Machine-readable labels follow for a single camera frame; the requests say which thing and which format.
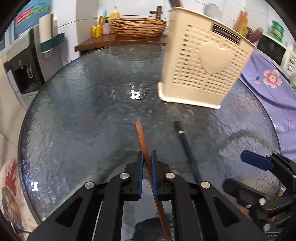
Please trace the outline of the black chopstick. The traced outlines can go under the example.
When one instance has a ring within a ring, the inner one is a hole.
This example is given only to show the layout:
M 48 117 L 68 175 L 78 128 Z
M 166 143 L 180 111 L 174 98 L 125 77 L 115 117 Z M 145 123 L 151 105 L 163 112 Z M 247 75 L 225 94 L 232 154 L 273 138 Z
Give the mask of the black chopstick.
M 194 158 L 194 155 L 192 153 L 192 150 L 190 148 L 188 139 L 186 137 L 186 133 L 184 131 L 184 128 L 182 127 L 181 122 L 179 120 L 174 121 L 174 125 L 175 125 L 176 131 L 179 134 L 179 139 L 180 139 L 180 141 L 182 143 L 182 147 L 184 149 L 184 152 L 185 152 L 185 154 L 186 154 L 186 156 L 188 158 L 189 164 L 190 164 L 191 169 L 193 171 L 195 181 L 196 181 L 196 183 L 199 184 L 201 182 L 201 175 L 200 175 L 200 172 L 198 170 L 198 166 L 197 166 L 196 160 Z

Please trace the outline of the wooden-handled metal spoon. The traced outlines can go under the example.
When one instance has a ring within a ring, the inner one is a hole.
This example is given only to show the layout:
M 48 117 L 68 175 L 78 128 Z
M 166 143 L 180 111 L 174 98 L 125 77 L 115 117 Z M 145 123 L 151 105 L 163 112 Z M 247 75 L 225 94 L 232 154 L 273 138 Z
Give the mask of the wooden-handled metal spoon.
M 258 28 L 256 30 L 252 30 L 251 28 L 247 28 L 247 29 L 248 29 L 248 33 L 246 35 L 246 38 L 249 42 L 254 44 L 256 41 L 258 41 L 262 37 L 263 28 Z

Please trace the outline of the dog print cushion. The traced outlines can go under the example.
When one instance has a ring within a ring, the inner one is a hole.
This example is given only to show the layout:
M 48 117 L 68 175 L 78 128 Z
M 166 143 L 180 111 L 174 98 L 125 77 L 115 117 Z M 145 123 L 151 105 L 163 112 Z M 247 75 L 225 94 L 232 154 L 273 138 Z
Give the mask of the dog print cushion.
M 1 211 L 20 240 L 27 240 L 38 226 L 23 194 L 15 159 L 6 161 L 1 168 Z

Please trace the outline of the purple floral cloth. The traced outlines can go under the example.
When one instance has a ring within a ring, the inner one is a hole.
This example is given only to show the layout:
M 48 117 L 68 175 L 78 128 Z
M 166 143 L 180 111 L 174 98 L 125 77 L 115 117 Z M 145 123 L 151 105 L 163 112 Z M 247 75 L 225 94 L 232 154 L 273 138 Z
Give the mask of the purple floral cloth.
M 256 51 L 239 79 L 267 111 L 276 130 L 281 153 L 295 161 L 295 90 L 276 66 Z

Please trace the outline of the round glass table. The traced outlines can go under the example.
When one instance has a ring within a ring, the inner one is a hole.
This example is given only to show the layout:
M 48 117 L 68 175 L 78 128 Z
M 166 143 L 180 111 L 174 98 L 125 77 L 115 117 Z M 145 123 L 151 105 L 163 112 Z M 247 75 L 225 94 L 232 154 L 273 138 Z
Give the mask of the round glass table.
M 244 150 L 280 149 L 267 112 L 240 80 L 220 109 L 169 103 L 158 97 L 164 46 L 115 46 L 66 65 L 32 102 L 20 137 L 20 176 L 33 212 L 45 220 L 83 183 L 102 183 L 125 169 L 139 151 L 135 121 L 149 150 L 194 182 L 174 127 L 185 130 L 204 180 L 218 190 L 234 178 L 274 199 L 279 181 L 245 164 Z

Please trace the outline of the white microwave oven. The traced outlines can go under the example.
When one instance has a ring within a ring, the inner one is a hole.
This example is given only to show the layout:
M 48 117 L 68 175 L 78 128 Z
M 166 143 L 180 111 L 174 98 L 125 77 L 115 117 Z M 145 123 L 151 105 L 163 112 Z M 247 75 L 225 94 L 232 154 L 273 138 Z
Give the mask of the white microwave oven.
M 257 49 L 281 66 L 288 78 L 295 75 L 295 52 L 281 42 L 267 34 L 262 34 L 257 43 Z

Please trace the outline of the beige fabric cover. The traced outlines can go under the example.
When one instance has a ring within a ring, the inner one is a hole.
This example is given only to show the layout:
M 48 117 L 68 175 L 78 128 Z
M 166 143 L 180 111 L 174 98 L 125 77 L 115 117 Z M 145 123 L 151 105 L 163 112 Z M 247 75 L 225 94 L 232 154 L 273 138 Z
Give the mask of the beige fabric cover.
M 26 111 L 17 99 L 1 62 L 1 165 L 18 155 L 19 135 Z

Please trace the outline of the cream perforated utensil holder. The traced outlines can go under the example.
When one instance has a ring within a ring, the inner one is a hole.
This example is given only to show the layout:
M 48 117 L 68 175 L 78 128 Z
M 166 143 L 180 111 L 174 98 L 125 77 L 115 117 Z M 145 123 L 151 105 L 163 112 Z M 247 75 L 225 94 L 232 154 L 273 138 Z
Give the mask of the cream perforated utensil holder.
M 159 98 L 220 109 L 254 49 L 254 44 L 219 21 L 172 8 Z

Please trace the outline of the green bowl stack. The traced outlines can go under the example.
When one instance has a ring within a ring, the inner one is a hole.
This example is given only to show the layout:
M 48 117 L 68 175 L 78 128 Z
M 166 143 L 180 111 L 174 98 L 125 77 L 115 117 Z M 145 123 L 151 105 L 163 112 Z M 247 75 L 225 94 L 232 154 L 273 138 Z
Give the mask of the green bowl stack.
M 285 33 L 284 28 L 277 21 L 272 20 L 271 32 L 270 35 L 274 37 L 274 39 L 282 42 L 283 35 Z

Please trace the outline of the yellow roll package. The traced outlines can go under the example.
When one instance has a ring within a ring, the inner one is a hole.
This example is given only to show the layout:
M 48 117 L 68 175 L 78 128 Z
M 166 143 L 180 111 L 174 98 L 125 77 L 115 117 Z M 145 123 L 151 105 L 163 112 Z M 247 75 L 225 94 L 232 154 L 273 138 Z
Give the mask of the yellow roll package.
M 240 34 L 243 36 L 243 37 L 246 37 L 247 36 L 247 33 L 248 33 L 248 18 L 245 18 L 244 22 L 243 22 L 243 25 L 242 25 L 242 28 L 240 30 Z

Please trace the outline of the water dispenser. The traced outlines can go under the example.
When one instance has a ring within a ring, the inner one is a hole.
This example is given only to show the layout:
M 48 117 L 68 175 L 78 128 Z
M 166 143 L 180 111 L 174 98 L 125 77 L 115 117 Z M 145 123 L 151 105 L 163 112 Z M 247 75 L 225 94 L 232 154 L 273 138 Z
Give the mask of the water dispenser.
M 61 68 L 61 48 L 41 52 L 39 26 L 28 29 L 5 55 L 4 69 L 9 83 L 24 109 L 43 85 Z

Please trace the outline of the wooden side counter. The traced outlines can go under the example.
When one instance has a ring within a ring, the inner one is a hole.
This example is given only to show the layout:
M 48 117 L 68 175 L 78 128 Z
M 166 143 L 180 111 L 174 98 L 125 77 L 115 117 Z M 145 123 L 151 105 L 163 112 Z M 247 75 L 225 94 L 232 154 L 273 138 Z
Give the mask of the wooden side counter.
M 74 47 L 76 52 L 100 49 L 104 47 L 125 45 L 125 44 L 156 44 L 165 45 L 167 36 L 161 35 L 155 38 L 135 38 L 135 37 L 117 37 L 115 34 L 102 35 L 100 37 L 91 37 L 86 41 Z

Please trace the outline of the paper cup stack holder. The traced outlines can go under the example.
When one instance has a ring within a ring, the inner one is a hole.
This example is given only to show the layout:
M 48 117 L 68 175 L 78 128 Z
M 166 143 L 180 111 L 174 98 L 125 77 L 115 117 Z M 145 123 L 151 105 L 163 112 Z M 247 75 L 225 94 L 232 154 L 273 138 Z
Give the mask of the paper cup stack holder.
M 47 14 L 39 18 L 40 49 L 45 58 L 51 56 L 52 50 L 65 41 L 65 34 L 55 34 L 54 14 Z

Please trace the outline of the yellow cup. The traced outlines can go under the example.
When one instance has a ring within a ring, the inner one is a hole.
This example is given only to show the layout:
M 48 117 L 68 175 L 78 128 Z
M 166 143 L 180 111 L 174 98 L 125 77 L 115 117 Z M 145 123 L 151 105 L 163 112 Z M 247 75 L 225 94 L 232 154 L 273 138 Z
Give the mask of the yellow cup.
M 92 26 L 92 36 L 94 38 L 100 37 L 103 35 L 103 25 Z

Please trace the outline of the woven pattern basin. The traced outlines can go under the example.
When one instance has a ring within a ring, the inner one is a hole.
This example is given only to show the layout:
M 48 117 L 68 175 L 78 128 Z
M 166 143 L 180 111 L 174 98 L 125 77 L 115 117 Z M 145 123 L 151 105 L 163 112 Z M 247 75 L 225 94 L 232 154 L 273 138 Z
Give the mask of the woven pattern basin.
M 111 21 L 111 29 L 119 37 L 156 38 L 163 34 L 167 22 L 147 18 L 119 18 Z

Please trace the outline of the yellow soap bottle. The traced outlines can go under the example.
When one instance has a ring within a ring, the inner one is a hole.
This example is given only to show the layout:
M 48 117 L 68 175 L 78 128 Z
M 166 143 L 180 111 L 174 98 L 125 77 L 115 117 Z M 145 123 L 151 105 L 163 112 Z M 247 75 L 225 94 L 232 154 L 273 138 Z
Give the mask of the yellow soap bottle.
M 109 23 L 111 23 L 113 20 L 116 20 L 119 18 L 120 18 L 120 12 L 117 10 L 117 6 L 115 6 L 113 12 L 109 14 L 107 20 Z

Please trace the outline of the bronze faucet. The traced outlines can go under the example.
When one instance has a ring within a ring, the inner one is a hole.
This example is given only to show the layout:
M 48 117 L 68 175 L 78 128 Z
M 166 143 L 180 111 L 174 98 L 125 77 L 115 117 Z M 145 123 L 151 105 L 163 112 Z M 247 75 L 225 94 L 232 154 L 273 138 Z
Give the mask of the bronze faucet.
M 156 19 L 160 20 L 161 19 L 161 15 L 162 15 L 162 6 L 157 6 L 156 10 L 150 11 L 150 14 L 155 14 L 156 15 Z

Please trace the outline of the blue water jug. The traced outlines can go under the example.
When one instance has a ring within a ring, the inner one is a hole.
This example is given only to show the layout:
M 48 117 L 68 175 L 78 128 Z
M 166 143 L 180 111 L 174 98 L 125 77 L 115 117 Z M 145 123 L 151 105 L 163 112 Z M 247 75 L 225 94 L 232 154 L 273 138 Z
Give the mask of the blue water jug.
M 39 18 L 50 13 L 51 2 L 46 0 L 32 0 L 26 4 L 15 18 L 15 36 L 39 24 Z

